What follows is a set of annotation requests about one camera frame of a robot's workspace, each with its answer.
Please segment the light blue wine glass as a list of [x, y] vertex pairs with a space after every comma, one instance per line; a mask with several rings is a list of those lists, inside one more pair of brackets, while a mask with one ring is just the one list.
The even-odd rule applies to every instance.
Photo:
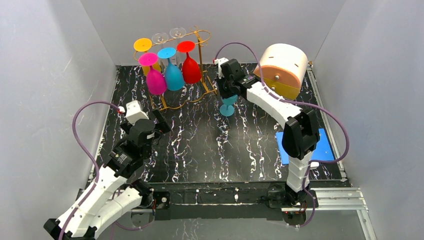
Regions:
[[237, 95], [233, 95], [228, 98], [221, 98], [222, 105], [219, 108], [219, 112], [225, 117], [232, 116], [235, 112], [234, 104], [236, 103], [237, 99]]

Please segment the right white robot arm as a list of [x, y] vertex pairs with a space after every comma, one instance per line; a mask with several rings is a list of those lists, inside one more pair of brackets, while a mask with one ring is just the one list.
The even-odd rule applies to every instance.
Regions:
[[285, 199], [292, 203], [302, 201], [309, 187], [312, 154], [320, 140], [315, 111], [302, 109], [277, 96], [260, 76], [248, 74], [236, 59], [218, 58], [213, 64], [217, 67], [215, 80], [222, 97], [243, 97], [268, 113], [283, 128], [281, 144], [289, 161]]

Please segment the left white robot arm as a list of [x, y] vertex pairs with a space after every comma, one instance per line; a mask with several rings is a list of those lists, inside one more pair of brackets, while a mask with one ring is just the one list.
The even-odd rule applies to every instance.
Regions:
[[126, 136], [110, 152], [97, 173], [98, 179], [65, 213], [44, 223], [43, 228], [54, 240], [95, 240], [118, 218], [152, 196], [153, 188], [138, 179], [111, 198], [151, 157], [154, 140], [171, 130], [159, 109], [151, 113], [153, 118], [140, 109], [127, 108], [126, 121], [120, 125]]

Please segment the red wine glass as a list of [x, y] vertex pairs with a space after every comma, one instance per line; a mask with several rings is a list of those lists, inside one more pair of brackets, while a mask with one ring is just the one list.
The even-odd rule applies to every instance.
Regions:
[[187, 84], [196, 84], [202, 77], [198, 63], [189, 55], [194, 48], [195, 43], [189, 40], [182, 41], [177, 45], [177, 50], [186, 54], [186, 59], [182, 64], [182, 75]]

